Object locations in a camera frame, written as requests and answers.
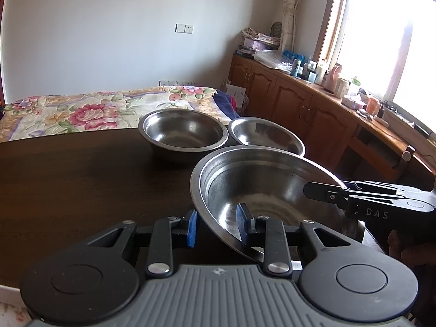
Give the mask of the wall socket strip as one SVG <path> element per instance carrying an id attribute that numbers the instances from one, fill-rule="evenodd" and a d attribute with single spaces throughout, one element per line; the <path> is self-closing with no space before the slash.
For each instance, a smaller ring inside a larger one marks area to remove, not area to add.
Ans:
<path id="1" fill-rule="evenodd" d="M 160 80 L 158 86 L 162 87 L 176 87 L 176 86 L 198 86 L 198 83 L 192 81 L 179 81 L 179 80 Z"/>

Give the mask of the clear plastic bag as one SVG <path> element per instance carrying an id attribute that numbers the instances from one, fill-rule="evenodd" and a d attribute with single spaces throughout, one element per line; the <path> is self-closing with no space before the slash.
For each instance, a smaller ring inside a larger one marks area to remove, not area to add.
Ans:
<path id="1" fill-rule="evenodd" d="M 293 65 L 293 62 L 288 57 L 284 57 L 277 50 L 257 51 L 253 55 L 253 58 L 269 69 L 277 69 L 285 72 L 290 72 Z"/>

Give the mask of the white cardboard box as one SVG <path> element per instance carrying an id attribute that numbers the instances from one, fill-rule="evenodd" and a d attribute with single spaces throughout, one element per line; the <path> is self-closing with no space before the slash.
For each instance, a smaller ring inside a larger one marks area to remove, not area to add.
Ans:
<path id="1" fill-rule="evenodd" d="M 225 85 L 225 92 L 229 96 L 234 98 L 237 108 L 243 108 L 243 105 L 245 104 L 245 96 L 246 96 L 246 88 L 245 87 L 235 86 L 235 85 L 227 83 Z"/>

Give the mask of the pink bottle on counter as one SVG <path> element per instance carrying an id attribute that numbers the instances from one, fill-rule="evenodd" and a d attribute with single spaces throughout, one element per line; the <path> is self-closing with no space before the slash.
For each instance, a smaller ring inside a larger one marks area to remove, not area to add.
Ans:
<path id="1" fill-rule="evenodd" d="M 342 65 L 339 63 L 335 63 L 332 69 L 325 74 L 325 80 L 323 84 L 325 90 L 327 90 L 328 92 L 334 92 L 341 70 Z"/>

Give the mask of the medium stainless steel bowl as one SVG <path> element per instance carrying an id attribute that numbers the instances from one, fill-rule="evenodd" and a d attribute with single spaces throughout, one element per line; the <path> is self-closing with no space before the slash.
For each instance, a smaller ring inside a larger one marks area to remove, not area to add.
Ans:
<path id="1" fill-rule="evenodd" d="M 227 128 L 214 117 L 182 108 L 153 111 L 140 119 L 138 130 L 155 155 L 171 162 L 197 162 L 229 138 Z"/>

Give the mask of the white wall switch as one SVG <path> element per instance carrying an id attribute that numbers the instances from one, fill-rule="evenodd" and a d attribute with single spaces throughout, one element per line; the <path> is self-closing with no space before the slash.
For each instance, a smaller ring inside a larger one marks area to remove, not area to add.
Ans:
<path id="1" fill-rule="evenodd" d="M 176 33 L 192 34 L 193 30 L 194 30 L 193 25 L 176 24 L 175 26 Z"/>

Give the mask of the floral bed quilt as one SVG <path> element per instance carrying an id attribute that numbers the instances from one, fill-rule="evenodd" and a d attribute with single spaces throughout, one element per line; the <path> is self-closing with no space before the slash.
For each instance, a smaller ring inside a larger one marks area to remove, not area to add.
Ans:
<path id="1" fill-rule="evenodd" d="M 33 96 L 1 108 L 1 141 L 136 128 L 143 116 L 166 108 L 201 111 L 224 125 L 238 117 L 234 98 L 201 86 Z"/>

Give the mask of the patterned beige curtain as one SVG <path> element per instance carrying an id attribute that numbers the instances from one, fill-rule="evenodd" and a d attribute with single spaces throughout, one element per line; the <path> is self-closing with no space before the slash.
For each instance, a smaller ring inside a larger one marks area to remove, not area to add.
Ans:
<path id="1" fill-rule="evenodd" d="M 283 0 L 280 51 L 293 51 L 296 37 L 296 16 L 301 0 Z"/>

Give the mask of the large stainless steel bowl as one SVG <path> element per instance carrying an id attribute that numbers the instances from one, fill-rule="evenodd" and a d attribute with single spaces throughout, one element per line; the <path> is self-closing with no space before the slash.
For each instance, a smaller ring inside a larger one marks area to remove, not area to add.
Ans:
<path id="1" fill-rule="evenodd" d="M 334 204 L 307 199 L 309 181 L 343 187 L 344 183 L 321 165 L 265 146 L 230 146 L 202 158 L 190 179 L 197 212 L 217 237 L 247 258 L 262 261 L 262 248 L 245 248 L 237 227 L 237 205 L 246 204 L 253 216 L 269 216 L 296 226 L 309 219 L 358 242 L 364 224 L 345 216 Z"/>

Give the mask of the small stainless steel bowl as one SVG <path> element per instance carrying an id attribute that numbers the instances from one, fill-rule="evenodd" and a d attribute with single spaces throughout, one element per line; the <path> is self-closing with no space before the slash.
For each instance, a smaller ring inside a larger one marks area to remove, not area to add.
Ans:
<path id="1" fill-rule="evenodd" d="M 267 146 L 304 156 L 304 143 L 292 131 L 270 120 L 240 117 L 228 124 L 230 136 L 243 146 Z"/>

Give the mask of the stack of folded papers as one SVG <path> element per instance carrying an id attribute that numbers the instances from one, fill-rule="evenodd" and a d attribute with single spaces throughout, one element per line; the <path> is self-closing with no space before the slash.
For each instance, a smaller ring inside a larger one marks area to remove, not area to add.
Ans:
<path id="1" fill-rule="evenodd" d="M 280 38 L 271 37 L 251 27 L 241 31 L 241 38 L 236 54 L 247 55 L 249 58 L 256 52 L 278 50 L 280 46 Z"/>

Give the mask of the wooden cabinet row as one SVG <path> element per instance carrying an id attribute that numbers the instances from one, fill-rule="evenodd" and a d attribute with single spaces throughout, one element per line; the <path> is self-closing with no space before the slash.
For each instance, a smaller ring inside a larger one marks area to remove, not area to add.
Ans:
<path id="1" fill-rule="evenodd" d="M 380 123 L 363 119 L 320 86 L 238 55 L 232 58 L 228 80 L 247 92 L 244 115 L 291 130 L 303 141 L 306 158 L 342 179 L 427 187 L 435 178 L 435 165 L 424 156 L 414 153 L 404 159 L 411 148 L 406 141 Z"/>

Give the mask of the wooden framed window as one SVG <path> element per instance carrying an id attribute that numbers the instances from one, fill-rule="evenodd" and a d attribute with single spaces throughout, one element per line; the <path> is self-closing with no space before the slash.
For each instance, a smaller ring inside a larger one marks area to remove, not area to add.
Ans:
<path id="1" fill-rule="evenodd" d="M 319 57 L 435 128 L 435 0 L 327 0 Z"/>

